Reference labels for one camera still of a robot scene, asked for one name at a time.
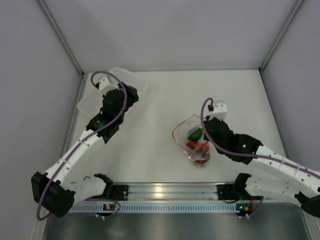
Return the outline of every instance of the white panel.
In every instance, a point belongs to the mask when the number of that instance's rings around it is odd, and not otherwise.
[[[26,240],[31,177],[59,158],[79,76],[35,1],[0,5],[0,235]]]
[[[118,183],[231,182],[239,173],[274,179],[270,174],[233,162],[211,145],[210,161],[195,169],[174,142],[173,129],[199,114],[204,100],[223,100],[225,121],[235,133],[248,134],[280,155],[284,149],[258,70],[138,72],[149,81],[148,94],[130,109],[120,130],[90,160],[74,181],[103,173]],[[94,87],[87,81],[83,97]],[[73,142],[90,119],[79,114]]]
[[[295,0],[46,0],[84,70],[258,68]]]
[[[264,71],[291,158],[320,170],[320,1],[308,0]]]

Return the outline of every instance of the white table surface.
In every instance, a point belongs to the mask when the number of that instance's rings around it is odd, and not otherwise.
[[[251,135],[278,154],[284,149],[258,70],[137,72],[149,81],[144,99],[138,101],[120,130],[88,162],[79,181],[102,173],[114,182],[233,182],[239,173],[273,178],[270,174],[231,161],[211,145],[211,159],[196,169],[174,142],[176,125],[200,114],[208,97],[228,108],[225,121],[235,133]],[[92,91],[87,81],[84,97]],[[73,143],[88,124],[78,115]]]

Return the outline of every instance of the green pepper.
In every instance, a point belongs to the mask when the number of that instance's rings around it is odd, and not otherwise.
[[[197,127],[195,131],[193,131],[187,139],[192,142],[197,142],[201,139],[203,134],[204,134],[204,131],[202,130],[202,128]]]

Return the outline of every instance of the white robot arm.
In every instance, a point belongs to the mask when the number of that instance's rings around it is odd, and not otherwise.
[[[95,72],[91,80],[98,73],[115,78],[119,84],[111,84],[107,77],[95,84],[103,93],[100,112],[90,120],[79,140],[59,161],[44,173],[36,172],[31,178],[33,198],[39,203],[38,220],[44,219],[40,217],[41,206],[62,217],[76,202],[99,195],[107,199],[111,193],[113,181],[101,173],[81,182],[73,180],[82,173],[90,158],[119,130],[125,112],[139,97],[135,88],[125,85],[109,72]]]
[[[204,109],[212,112],[204,120]],[[246,135],[234,134],[224,122],[227,107],[224,103],[213,103],[208,98],[201,109],[201,124],[204,138],[209,140],[218,153],[232,161],[262,169],[282,181],[261,179],[240,173],[233,188],[239,196],[264,196],[293,203],[307,213],[320,218],[320,172],[307,169],[283,157],[259,140]]]

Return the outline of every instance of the clear plastic bag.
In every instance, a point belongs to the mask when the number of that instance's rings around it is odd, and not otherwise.
[[[175,143],[188,155],[188,160],[199,168],[210,160],[210,147],[203,135],[200,117],[195,114],[179,123],[172,132]]]

